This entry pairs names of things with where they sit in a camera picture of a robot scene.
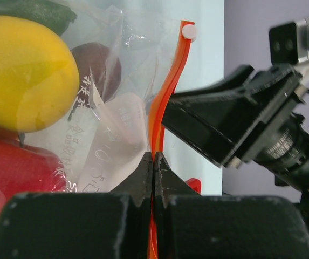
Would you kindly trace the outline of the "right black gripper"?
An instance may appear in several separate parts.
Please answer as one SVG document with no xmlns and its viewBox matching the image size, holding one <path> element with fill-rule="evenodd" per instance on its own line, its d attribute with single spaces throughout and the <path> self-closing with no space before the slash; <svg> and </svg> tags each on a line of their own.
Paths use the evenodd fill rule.
<svg viewBox="0 0 309 259">
<path fill-rule="evenodd" d="M 246 82 L 253 71 L 241 65 L 215 84 L 173 94 L 162 126 L 218 167 L 281 158 L 293 144 L 286 122 L 300 102 L 302 75 L 280 64 Z"/>
</svg>

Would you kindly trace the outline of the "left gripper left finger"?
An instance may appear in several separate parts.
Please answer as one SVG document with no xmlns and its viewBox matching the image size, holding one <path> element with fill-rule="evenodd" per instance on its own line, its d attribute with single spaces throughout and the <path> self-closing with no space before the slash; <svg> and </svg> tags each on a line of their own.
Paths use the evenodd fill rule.
<svg viewBox="0 0 309 259">
<path fill-rule="evenodd" d="M 108 193 L 24 193 L 0 213 L 0 258 L 147 258 L 153 160 Z"/>
</svg>

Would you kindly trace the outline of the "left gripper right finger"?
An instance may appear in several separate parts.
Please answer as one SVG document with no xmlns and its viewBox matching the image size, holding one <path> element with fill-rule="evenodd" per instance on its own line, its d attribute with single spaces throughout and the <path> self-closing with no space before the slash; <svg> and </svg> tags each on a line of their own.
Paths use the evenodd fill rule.
<svg viewBox="0 0 309 259">
<path fill-rule="evenodd" d="M 277 196 L 202 196 L 154 160 L 159 258 L 309 258 L 298 209 Z"/>
</svg>

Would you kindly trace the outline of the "dark purple fake fruit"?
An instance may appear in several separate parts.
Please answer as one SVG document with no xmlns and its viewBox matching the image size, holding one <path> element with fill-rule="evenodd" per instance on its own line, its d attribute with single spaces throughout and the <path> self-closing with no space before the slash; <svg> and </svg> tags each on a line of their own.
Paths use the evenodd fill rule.
<svg viewBox="0 0 309 259">
<path fill-rule="evenodd" d="M 72 49 L 79 71 L 80 86 L 73 109 L 90 107 L 89 98 L 95 85 L 104 102 L 110 100 L 121 82 L 120 59 L 110 48 L 91 42 Z"/>
</svg>

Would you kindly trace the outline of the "red fake apple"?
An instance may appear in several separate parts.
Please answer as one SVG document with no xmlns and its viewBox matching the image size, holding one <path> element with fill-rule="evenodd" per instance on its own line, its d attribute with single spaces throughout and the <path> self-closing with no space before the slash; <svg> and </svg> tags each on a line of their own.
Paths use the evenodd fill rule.
<svg viewBox="0 0 309 259">
<path fill-rule="evenodd" d="M 43 148 L 22 146 L 17 133 L 0 128 L 0 211 L 22 192 L 62 192 L 64 174 L 57 171 L 60 159 Z"/>
</svg>

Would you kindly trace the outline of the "clear zip top bag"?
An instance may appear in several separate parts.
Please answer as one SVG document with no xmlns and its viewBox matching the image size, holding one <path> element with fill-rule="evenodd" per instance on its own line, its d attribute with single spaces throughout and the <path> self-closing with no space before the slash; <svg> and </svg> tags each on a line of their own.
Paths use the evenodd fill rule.
<svg viewBox="0 0 309 259">
<path fill-rule="evenodd" d="M 16 195 L 108 193 L 136 170 L 145 153 L 153 159 L 162 151 L 162 118 L 197 28 L 194 22 L 150 12 L 114 6 L 101 9 L 97 1 L 52 2 L 77 14 L 74 23 L 58 35 L 70 51 L 91 42 L 110 48 L 120 59 L 121 82 L 106 102 L 92 85 L 89 108 L 73 109 L 73 103 L 60 120 L 40 131 L 19 133 L 0 127 L 17 133 L 22 146 L 55 154 L 60 159 L 57 171 L 66 180 L 62 192 Z"/>
</svg>

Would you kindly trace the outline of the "yellow fake apple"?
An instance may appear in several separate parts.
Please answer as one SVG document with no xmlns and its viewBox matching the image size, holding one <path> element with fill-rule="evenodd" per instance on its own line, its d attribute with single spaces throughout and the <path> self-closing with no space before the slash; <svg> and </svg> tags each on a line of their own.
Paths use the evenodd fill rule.
<svg viewBox="0 0 309 259">
<path fill-rule="evenodd" d="M 0 127 L 43 130 L 72 107 L 79 89 L 75 59 L 49 28 L 0 16 Z"/>
</svg>

